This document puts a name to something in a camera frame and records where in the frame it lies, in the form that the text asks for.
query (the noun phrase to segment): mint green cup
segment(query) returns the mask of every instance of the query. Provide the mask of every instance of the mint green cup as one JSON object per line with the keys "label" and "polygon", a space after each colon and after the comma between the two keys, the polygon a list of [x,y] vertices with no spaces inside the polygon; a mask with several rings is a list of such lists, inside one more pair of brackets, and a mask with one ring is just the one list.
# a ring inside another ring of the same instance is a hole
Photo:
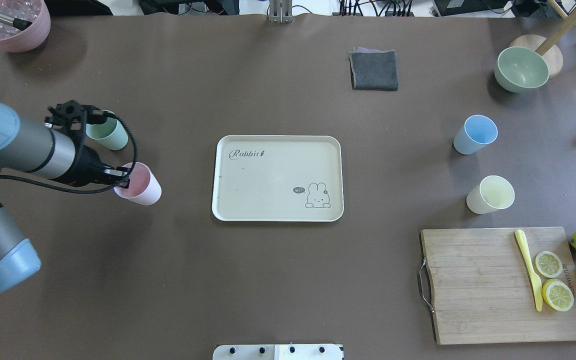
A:
{"label": "mint green cup", "polygon": [[86,135],[110,150],[121,150],[128,144],[128,134],[116,118],[109,117],[105,123],[86,125]]}
{"label": "mint green cup", "polygon": [[550,71],[546,60],[530,48],[513,46],[496,59],[494,78],[510,92],[532,91],[546,84]]}

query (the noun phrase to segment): plastic cup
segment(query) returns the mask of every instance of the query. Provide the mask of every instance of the plastic cup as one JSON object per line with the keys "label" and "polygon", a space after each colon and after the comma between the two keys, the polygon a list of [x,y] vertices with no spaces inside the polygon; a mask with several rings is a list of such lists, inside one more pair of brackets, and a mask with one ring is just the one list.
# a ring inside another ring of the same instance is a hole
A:
{"label": "plastic cup", "polygon": [[468,194],[466,205],[475,214],[508,209],[515,202],[515,189],[505,178],[489,175]]}
{"label": "plastic cup", "polygon": [[41,10],[37,18],[32,20],[32,25],[13,36],[0,39],[0,50],[9,53],[22,53],[32,50],[41,45],[50,33],[50,14],[46,3],[41,1]]}
{"label": "plastic cup", "polygon": [[489,117],[477,114],[466,119],[452,145],[458,152],[470,155],[495,141],[497,134],[495,123]]}
{"label": "plastic cup", "polygon": [[546,60],[530,48],[513,46],[496,59],[494,79],[510,92],[532,91],[546,84],[551,71]]}
{"label": "plastic cup", "polygon": [[[132,162],[128,162],[124,167],[130,168],[132,164]],[[162,197],[162,186],[146,164],[136,162],[132,173],[130,173],[128,189],[116,186],[114,193],[133,203],[148,206],[157,203],[157,200]]]}
{"label": "plastic cup", "polygon": [[110,150],[121,150],[128,144],[128,134],[116,118],[109,117],[105,123],[86,125],[86,135]]}

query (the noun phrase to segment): tabletop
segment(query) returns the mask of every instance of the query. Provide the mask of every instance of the tabletop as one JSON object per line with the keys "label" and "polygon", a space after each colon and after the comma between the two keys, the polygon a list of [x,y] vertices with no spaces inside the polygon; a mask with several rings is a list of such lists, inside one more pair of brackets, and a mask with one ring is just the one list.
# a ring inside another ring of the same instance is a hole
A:
{"label": "tabletop", "polygon": [[[497,55],[556,19],[382,20],[53,18],[40,48],[0,52],[0,102],[38,122],[68,100],[112,110],[163,189],[146,207],[0,180],[43,264],[0,295],[0,359],[210,359],[221,344],[290,342],[362,360],[576,358],[576,342],[438,345],[416,279],[423,229],[576,230],[576,28],[558,42],[561,73],[517,95],[496,83]],[[358,46],[397,52],[398,91],[352,89]],[[452,140],[473,114],[498,139],[461,155]],[[231,134],[336,138],[343,216],[216,219],[216,147]],[[132,156],[89,145],[113,166]],[[515,203],[473,214],[466,195],[491,174]]]}

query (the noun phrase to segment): yellow knife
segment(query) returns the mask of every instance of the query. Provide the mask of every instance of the yellow knife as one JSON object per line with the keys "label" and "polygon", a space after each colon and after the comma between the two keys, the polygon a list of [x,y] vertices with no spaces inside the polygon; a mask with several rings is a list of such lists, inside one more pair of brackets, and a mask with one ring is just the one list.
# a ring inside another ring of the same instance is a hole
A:
{"label": "yellow knife", "polygon": [[528,277],[530,278],[530,285],[532,287],[532,294],[534,296],[534,307],[538,312],[541,312],[542,305],[544,305],[544,298],[542,297],[542,280],[533,268],[530,250],[528,249],[528,241],[526,240],[526,233],[519,229],[514,232],[514,237],[517,239],[517,244],[519,244],[519,250],[521,251],[523,262],[526,263],[526,269],[528,270]]}

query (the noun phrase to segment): white cup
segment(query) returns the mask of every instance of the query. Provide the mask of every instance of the white cup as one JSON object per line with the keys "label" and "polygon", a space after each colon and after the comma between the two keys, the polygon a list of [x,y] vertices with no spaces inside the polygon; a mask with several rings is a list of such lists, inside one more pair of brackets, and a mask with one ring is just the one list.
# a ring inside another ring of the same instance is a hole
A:
{"label": "white cup", "polygon": [[497,135],[497,126],[493,120],[487,116],[476,114],[466,119],[457,136],[454,137],[452,145],[458,152],[470,155],[491,144],[497,139]]}
{"label": "white cup", "polygon": [[475,214],[508,209],[515,202],[515,189],[505,178],[489,175],[468,194],[466,205]]}
{"label": "white cup", "polygon": [[105,123],[86,125],[86,135],[110,150],[121,150],[128,144],[128,134],[116,118],[106,118]]}
{"label": "white cup", "polygon": [[[132,162],[123,167],[130,168]],[[139,205],[153,205],[162,197],[162,186],[151,169],[142,162],[136,162],[130,173],[128,189],[115,186],[114,193]]]}

